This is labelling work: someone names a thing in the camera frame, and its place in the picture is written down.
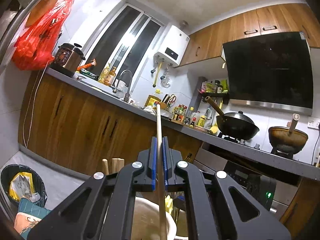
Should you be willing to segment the black handled spoon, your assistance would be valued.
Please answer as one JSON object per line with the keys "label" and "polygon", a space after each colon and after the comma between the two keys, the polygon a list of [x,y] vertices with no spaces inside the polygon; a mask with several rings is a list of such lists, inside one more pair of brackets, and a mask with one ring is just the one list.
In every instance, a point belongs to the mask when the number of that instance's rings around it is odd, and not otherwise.
{"label": "black handled spoon", "polygon": [[186,211],[185,197],[183,195],[178,196],[173,200],[172,217],[174,221],[178,220],[181,210]]}

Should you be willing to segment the gold metal fork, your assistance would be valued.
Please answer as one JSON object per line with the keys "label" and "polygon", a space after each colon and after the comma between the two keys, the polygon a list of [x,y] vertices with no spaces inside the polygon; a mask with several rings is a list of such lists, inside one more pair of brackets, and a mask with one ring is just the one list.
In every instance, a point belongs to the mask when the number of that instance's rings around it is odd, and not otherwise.
{"label": "gold metal fork", "polygon": [[184,161],[186,161],[186,162],[191,162],[191,161],[192,161],[192,154],[189,153],[189,154],[187,155],[187,157],[184,159]]}

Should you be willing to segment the kitchen faucet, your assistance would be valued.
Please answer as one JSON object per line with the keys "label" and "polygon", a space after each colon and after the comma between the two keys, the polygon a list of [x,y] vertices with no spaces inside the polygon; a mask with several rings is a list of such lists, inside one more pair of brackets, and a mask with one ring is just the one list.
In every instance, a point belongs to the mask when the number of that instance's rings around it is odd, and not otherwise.
{"label": "kitchen faucet", "polygon": [[[123,80],[123,76],[125,75],[125,73],[128,73],[129,76],[130,76],[130,79],[129,79],[129,84],[127,84],[124,80]],[[130,70],[126,69],[124,71],[121,72],[120,76],[119,76],[119,79],[118,79],[118,83],[116,84],[116,86],[114,87],[114,89],[112,90],[112,92],[114,94],[117,93],[118,91],[118,87],[119,87],[119,84],[120,82],[121,85],[122,85],[122,88],[125,89],[125,94],[124,94],[124,99],[123,101],[128,103],[129,102],[129,99],[130,99],[130,88],[131,88],[131,83],[132,83],[132,79],[133,79],[133,74]]]}

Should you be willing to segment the built-in oven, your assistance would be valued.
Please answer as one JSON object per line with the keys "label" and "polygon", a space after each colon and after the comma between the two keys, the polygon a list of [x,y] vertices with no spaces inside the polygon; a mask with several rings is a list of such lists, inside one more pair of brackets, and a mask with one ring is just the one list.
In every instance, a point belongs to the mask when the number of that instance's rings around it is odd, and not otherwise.
{"label": "built-in oven", "polygon": [[[204,148],[199,148],[194,160],[194,164],[204,172],[211,174],[217,171],[224,171],[244,189],[246,189],[247,179],[250,174],[262,175],[244,167],[244,165],[240,165],[235,161],[230,161],[215,155]],[[281,217],[289,207],[297,190],[297,186],[276,180],[276,190],[271,208],[269,210],[270,213],[277,217]]]}

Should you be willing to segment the patterned teal quilted table cloth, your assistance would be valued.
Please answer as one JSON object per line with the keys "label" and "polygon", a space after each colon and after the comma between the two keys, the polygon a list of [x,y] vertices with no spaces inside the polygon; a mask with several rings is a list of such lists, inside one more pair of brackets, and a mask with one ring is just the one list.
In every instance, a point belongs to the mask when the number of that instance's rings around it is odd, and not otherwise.
{"label": "patterned teal quilted table cloth", "polygon": [[21,198],[15,217],[14,229],[23,239],[27,239],[30,230],[51,211],[40,207],[27,198]]}

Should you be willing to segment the black trash bin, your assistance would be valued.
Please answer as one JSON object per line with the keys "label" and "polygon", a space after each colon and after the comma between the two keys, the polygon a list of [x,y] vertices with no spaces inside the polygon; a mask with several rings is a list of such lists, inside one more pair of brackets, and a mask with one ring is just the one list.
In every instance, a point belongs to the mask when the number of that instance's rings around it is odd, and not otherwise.
{"label": "black trash bin", "polygon": [[43,180],[30,167],[19,164],[7,165],[1,171],[1,185],[9,201],[19,206],[25,197],[32,203],[44,207],[47,193]]}

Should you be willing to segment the white floral ceramic utensil holder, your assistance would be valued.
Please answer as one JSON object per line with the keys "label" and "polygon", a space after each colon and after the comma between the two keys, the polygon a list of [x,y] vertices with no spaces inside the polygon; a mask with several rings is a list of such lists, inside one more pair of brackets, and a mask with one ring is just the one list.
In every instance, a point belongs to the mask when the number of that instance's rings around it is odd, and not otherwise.
{"label": "white floral ceramic utensil holder", "polygon": [[[131,239],[160,239],[159,206],[145,198],[136,197]],[[186,213],[179,211],[177,223],[166,213],[167,239],[188,239]]]}

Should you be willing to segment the black range hood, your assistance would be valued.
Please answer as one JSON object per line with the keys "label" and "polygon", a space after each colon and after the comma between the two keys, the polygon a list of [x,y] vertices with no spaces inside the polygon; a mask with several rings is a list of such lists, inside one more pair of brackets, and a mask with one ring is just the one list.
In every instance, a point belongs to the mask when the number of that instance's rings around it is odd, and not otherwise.
{"label": "black range hood", "polygon": [[312,65],[302,32],[227,42],[223,52],[232,104],[312,114]]}

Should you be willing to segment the knife block with scissors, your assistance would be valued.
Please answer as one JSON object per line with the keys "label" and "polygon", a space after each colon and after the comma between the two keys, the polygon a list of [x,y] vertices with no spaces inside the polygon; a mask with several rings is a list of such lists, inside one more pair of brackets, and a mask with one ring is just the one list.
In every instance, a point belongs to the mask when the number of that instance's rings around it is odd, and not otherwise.
{"label": "knife block with scissors", "polygon": [[160,103],[161,109],[168,110],[175,103],[176,99],[177,98],[175,94],[166,94]]}

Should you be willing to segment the large yellow oil jug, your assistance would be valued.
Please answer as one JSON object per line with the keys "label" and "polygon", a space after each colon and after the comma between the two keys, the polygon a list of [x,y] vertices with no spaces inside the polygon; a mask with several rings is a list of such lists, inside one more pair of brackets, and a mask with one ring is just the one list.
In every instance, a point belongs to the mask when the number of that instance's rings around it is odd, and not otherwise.
{"label": "large yellow oil jug", "polygon": [[160,98],[161,96],[161,90],[156,89],[153,94],[150,94],[145,102],[144,108],[147,106],[153,106],[155,103],[160,103],[162,100]]}

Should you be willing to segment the yellow oil bottle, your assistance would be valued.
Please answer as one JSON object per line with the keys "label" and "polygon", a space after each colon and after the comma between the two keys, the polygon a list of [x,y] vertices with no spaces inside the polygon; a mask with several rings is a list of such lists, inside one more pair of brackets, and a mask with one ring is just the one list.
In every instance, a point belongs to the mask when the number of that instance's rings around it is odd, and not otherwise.
{"label": "yellow oil bottle", "polygon": [[107,76],[108,76],[108,72],[109,72],[109,68],[110,68],[110,64],[107,63],[106,66],[103,68],[103,71],[101,72],[99,78],[98,78],[98,82],[99,83],[104,83]]}

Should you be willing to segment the amber oil bottle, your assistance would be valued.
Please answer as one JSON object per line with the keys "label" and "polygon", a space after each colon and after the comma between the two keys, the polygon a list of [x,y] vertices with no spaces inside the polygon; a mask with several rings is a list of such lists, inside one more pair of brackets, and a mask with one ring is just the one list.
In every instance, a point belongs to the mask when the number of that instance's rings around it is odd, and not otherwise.
{"label": "amber oil bottle", "polygon": [[104,85],[111,86],[113,84],[114,78],[116,77],[116,67],[112,67],[112,69],[108,72],[108,75],[104,81]]}

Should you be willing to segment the white water heater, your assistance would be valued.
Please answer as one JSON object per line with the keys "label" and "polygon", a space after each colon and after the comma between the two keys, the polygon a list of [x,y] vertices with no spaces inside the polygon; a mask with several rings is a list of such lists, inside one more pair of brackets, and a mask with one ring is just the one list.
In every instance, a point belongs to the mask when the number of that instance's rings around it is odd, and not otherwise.
{"label": "white water heater", "polygon": [[163,59],[172,67],[178,67],[189,41],[188,35],[172,25],[154,56],[160,60]]}

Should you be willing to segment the electric pressure cooker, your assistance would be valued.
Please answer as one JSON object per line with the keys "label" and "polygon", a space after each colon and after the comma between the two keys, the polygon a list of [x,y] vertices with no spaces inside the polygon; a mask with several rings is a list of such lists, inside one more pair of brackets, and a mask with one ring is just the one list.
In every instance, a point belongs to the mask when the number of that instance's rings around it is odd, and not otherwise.
{"label": "electric pressure cooker", "polygon": [[50,68],[68,77],[73,77],[80,63],[85,60],[84,53],[81,50],[82,46],[77,43],[63,43],[58,48]]}

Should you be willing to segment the red plastic bag hanging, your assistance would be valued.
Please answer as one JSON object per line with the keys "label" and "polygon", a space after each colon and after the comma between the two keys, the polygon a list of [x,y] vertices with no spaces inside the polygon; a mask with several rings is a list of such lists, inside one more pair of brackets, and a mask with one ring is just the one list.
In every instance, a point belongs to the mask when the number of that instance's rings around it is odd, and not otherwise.
{"label": "red plastic bag hanging", "polygon": [[39,18],[15,43],[12,62],[20,70],[41,70],[53,62],[52,51],[74,0],[63,0]]}

